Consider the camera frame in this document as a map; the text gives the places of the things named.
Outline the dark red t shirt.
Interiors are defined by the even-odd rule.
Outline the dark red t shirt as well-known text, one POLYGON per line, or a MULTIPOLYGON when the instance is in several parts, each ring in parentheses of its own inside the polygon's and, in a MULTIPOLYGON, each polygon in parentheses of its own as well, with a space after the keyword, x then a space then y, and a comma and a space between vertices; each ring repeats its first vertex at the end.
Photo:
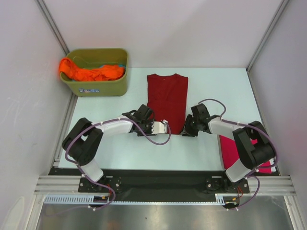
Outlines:
POLYGON ((147 76, 147 106, 153 110, 155 120, 168 121, 173 135, 179 135, 185 124, 188 82, 188 77, 176 73, 147 76))

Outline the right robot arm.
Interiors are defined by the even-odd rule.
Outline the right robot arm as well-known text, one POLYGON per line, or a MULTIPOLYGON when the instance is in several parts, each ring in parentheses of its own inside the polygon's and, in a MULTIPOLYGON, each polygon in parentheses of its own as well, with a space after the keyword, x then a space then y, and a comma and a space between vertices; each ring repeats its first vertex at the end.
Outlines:
POLYGON ((196 137, 199 132, 226 137, 235 142, 238 160, 225 170, 221 186, 226 192, 238 188, 238 181, 263 168, 263 164, 277 157, 276 148, 259 121, 249 124, 228 121, 221 115, 210 115, 200 103, 191 107, 182 130, 182 135, 196 137))

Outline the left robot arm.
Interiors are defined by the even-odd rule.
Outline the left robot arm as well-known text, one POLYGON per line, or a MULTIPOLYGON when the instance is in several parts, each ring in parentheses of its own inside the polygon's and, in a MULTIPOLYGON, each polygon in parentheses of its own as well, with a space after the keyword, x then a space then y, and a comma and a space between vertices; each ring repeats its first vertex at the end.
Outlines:
POLYGON ((65 137, 62 148, 65 159, 81 169, 81 173, 90 178, 89 186, 99 192, 106 186, 103 170, 95 161, 102 138, 133 132, 138 136, 152 136, 166 130, 163 123, 155 120, 153 110, 142 104, 138 110, 106 121, 95 123, 85 117, 79 119, 65 137))

